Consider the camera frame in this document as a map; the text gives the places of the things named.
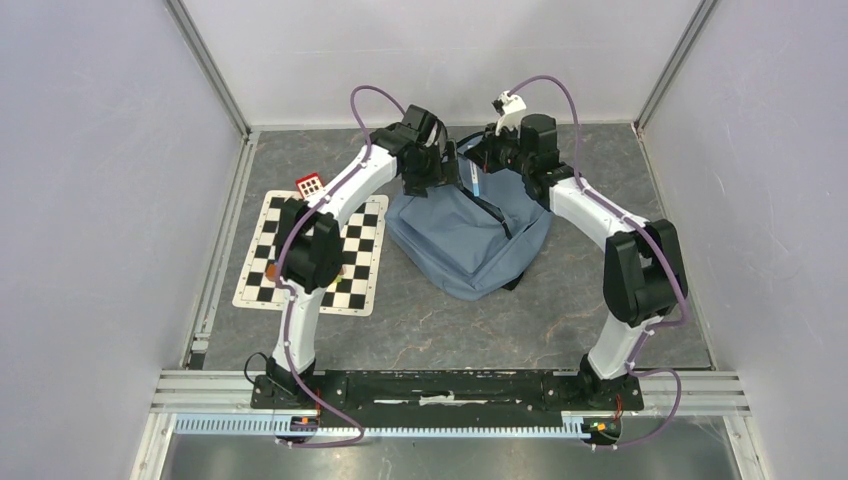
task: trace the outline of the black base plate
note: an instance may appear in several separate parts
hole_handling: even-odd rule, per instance
[[[323,400],[368,428],[562,426],[561,411],[644,409],[639,381],[628,377],[616,391],[587,395],[576,374],[551,370],[441,370],[316,372],[307,385]],[[314,408],[267,377],[256,378],[254,409]],[[324,427],[348,427],[322,415]]]

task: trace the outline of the black and white checkerboard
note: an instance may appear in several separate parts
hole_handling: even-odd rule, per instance
[[[272,190],[265,195],[253,240],[241,269],[233,305],[242,308],[282,310],[283,291],[265,277],[274,261],[274,233],[280,220],[280,207],[297,192]],[[372,195],[351,215],[342,228],[344,273],[331,284],[321,302],[321,313],[366,317],[374,309],[377,270],[383,245],[385,215],[389,197]]]

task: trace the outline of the blue backpack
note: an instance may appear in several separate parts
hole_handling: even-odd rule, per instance
[[[516,287],[548,234],[552,214],[524,192],[509,170],[479,174],[460,148],[463,188],[428,189],[428,197],[399,193],[386,213],[389,235],[434,285],[462,300]]]

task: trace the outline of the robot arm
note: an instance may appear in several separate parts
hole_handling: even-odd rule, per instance
[[[626,377],[625,361],[640,335],[649,325],[661,321],[676,304],[668,280],[650,249],[624,219],[629,217],[645,228],[661,245],[685,292],[677,234],[666,220],[648,222],[621,208],[618,210],[625,213],[617,217],[590,198],[587,192],[594,192],[592,187],[585,180],[581,185],[573,170],[560,163],[555,120],[539,114],[523,116],[523,102],[503,103],[516,99],[520,102],[515,95],[502,95],[495,102],[496,109],[502,116],[508,116],[508,121],[487,126],[480,143],[466,151],[465,156],[484,172],[509,168],[519,173],[531,198],[577,226],[604,250],[604,298],[610,314],[597,344],[581,362],[579,372],[589,393],[598,393],[605,385]],[[403,179],[405,193],[411,195],[426,196],[429,187],[458,184],[455,144],[448,142],[444,152],[439,149],[434,144],[438,128],[443,128],[438,119],[411,106],[402,122],[372,134],[374,147],[367,161],[363,148],[325,187],[325,192],[330,192],[339,182],[343,183],[330,198],[324,197],[317,213],[296,233],[285,258],[281,280],[290,312],[283,313],[284,326],[266,368],[274,383],[289,391],[295,389],[289,365],[284,360],[286,349],[296,373],[308,374],[314,368],[314,337],[321,298],[341,268],[339,232],[351,213],[398,174]],[[593,196],[614,205],[597,192]],[[321,200],[316,197],[310,204],[297,199],[286,202],[275,239],[278,249],[295,221]],[[313,235],[307,238],[310,229]]]
[[[266,365],[266,374],[283,388],[294,391],[291,370],[300,374],[314,368],[315,328],[321,300],[342,267],[341,227],[368,196],[398,174],[404,192],[427,196],[427,188],[459,183],[456,145],[438,143],[444,125],[431,113],[411,105],[403,120],[371,135],[372,146],[363,147],[354,160],[310,200],[286,200],[274,238],[277,258],[294,233],[289,250],[275,272],[285,294],[286,310],[277,344]],[[291,366],[286,360],[290,354]]]

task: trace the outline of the gray floor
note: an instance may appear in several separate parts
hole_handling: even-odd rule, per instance
[[[477,129],[451,128],[454,138]],[[560,127],[563,159],[571,162],[572,130]],[[239,217],[204,369],[236,370],[253,352],[270,353],[280,314],[232,305],[236,281],[268,190],[294,190],[318,172],[325,181],[363,144],[353,130],[263,132]],[[632,212],[655,219],[660,205],[629,125],[584,127],[581,168],[588,181]],[[378,193],[393,197],[399,180]],[[607,315],[601,292],[603,256],[579,230],[555,219],[546,244],[513,292],[477,302],[448,296],[430,284],[387,236],[370,317],[321,315],[318,369],[576,368]],[[707,367],[696,324],[664,330],[639,364]]]
[[[630,419],[623,439],[656,428]],[[741,476],[720,418],[676,419],[659,437],[592,453],[560,439],[378,439],[344,449],[291,451],[270,437],[176,435],[163,479],[733,480]]]

